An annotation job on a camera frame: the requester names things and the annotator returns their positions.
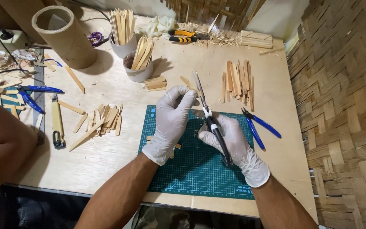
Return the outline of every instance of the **gloved hand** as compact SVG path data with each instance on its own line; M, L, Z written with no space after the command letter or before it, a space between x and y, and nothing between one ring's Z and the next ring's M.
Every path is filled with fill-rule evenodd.
M238 121L217 112L213 112L213 118L217 126L221 126L219 130L224 138L228 152L233 163L240 167L247 184L251 187L259 187L265 184L270 176L269 167L248 144ZM200 128L198 138L222 153L221 145L218 143L216 136L207 131L206 125Z
M162 166L183 135L187 116L193 105L198 106L197 92L187 86L174 86L156 102L156 130L152 141L142 152L153 162Z

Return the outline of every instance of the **scissors blade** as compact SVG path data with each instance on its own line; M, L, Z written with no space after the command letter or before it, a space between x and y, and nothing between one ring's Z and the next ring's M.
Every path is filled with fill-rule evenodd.
M202 94L202 96L201 96L201 103L203 104L203 107L205 107L206 110L208 111L208 107L207 107L207 103L206 103L206 98L204 97L203 88L201 87L201 83L200 83L200 79L198 77L198 74L193 69L191 71L193 72L194 80L196 81L197 90L199 90L200 93Z

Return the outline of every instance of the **black scissors handle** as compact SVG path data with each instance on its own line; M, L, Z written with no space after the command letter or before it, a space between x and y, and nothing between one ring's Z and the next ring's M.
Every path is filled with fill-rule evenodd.
M228 153L227 145L225 144L224 138L222 138L221 132L217 128L217 125L214 122L213 118L210 116L207 117L206 124L207 124L208 131L210 131L211 133L213 133L216 136L218 143L220 143L220 145L221 145L221 148L223 151L222 160L224 161L224 164L226 166L232 166L233 162L231 160L230 154Z

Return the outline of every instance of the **woven bamboo panel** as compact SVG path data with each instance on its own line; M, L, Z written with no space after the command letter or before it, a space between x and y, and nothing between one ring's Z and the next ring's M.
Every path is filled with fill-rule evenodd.
M217 18L216 24L221 21L221 16L227 16L224 29L240 31L245 29L249 21L245 17L252 0L165 0L166 6L176 12L176 21L211 23Z
M311 0L288 55L320 225L366 228L366 0Z

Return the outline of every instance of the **cutting mat grid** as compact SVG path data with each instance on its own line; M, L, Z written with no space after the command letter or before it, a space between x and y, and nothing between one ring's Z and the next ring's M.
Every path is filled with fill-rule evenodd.
M146 144L146 137L155 133L155 108L148 105L146 109L138 154ZM239 121L247 141L253 147L252 133L244 116L221 114ZM148 191L255 200L241 169L235 165L225 166L221 153L197 138L196 130L203 123L204 119L195 117L193 110L190 110L186 130L179 140L181 149L175 148L174 159L169 159L156 171Z

